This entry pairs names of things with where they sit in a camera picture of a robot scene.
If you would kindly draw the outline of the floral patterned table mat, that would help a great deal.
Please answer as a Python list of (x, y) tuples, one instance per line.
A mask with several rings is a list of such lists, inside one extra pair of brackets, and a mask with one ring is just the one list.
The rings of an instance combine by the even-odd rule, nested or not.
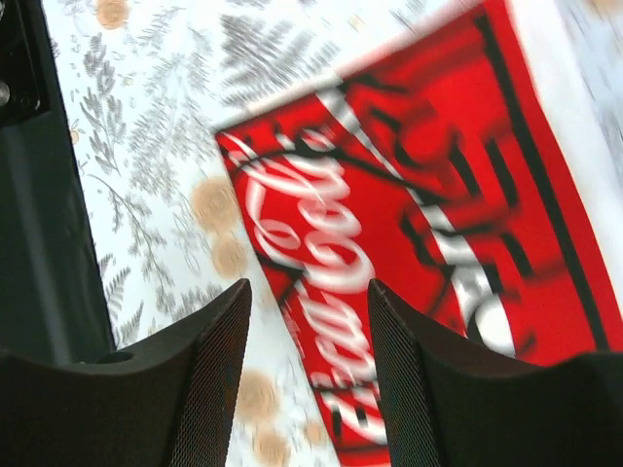
[[(251, 283), (229, 465), (343, 466), (217, 133), (339, 83), (469, 2), (45, 3), (116, 344)], [(622, 5), (558, 2), (622, 189)]]

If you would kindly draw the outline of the white t shirt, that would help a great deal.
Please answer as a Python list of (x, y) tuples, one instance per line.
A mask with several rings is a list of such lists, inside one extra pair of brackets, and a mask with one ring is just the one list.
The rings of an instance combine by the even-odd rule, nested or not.
[(216, 136), (343, 466), (386, 466), (367, 287), (549, 366), (622, 347), (622, 189), (558, 1), (472, 1)]

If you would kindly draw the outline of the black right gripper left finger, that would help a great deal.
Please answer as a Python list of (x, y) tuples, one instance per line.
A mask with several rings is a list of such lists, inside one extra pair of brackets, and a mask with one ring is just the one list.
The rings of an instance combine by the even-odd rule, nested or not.
[(202, 309), (95, 363), (1, 355), (5, 466), (221, 466), (251, 311), (239, 280)]

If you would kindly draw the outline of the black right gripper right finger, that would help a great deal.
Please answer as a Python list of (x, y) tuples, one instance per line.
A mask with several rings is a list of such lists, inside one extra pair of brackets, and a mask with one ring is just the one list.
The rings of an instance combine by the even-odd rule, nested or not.
[(539, 367), (368, 288), (381, 412), (395, 466), (618, 466), (622, 357)]

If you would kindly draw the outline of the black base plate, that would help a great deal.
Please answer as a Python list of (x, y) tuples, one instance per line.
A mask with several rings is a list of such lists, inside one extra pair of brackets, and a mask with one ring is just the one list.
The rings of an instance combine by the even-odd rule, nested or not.
[(39, 1), (1, 4), (1, 347), (51, 365), (115, 347)]

